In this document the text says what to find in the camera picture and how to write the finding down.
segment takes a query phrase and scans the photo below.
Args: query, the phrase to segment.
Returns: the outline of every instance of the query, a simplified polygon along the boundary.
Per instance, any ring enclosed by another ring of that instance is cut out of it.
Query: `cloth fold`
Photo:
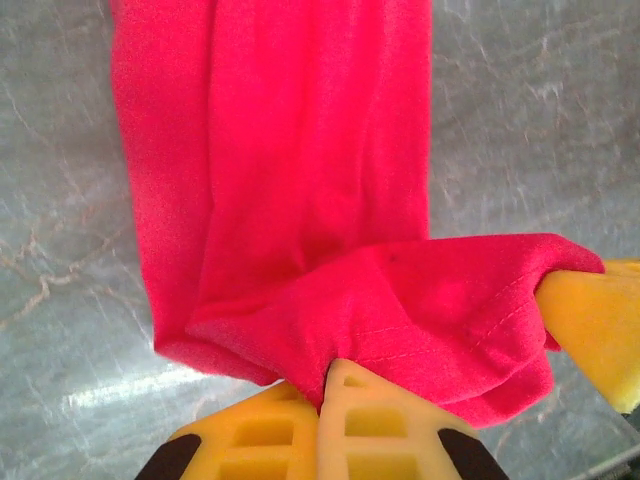
[[[431,5],[121,0],[113,89],[156,350],[295,384],[336,357],[476,426],[546,394],[554,235],[429,240]]]

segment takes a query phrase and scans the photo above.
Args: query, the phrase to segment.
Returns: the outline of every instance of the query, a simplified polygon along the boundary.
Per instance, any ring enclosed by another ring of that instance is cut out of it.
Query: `table surface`
[[[640,2],[434,0],[436,237],[554,231],[640,256]],[[105,0],[0,2],[0,472],[133,478],[256,392],[156,356],[109,87]],[[640,444],[564,355],[483,439],[514,480]]]

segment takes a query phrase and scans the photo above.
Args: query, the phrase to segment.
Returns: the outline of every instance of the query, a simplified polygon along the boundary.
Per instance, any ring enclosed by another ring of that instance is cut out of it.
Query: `pink fabric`
[[[553,235],[427,240],[431,6],[124,0],[113,85],[156,350],[294,383],[349,358],[476,426],[545,395]]]

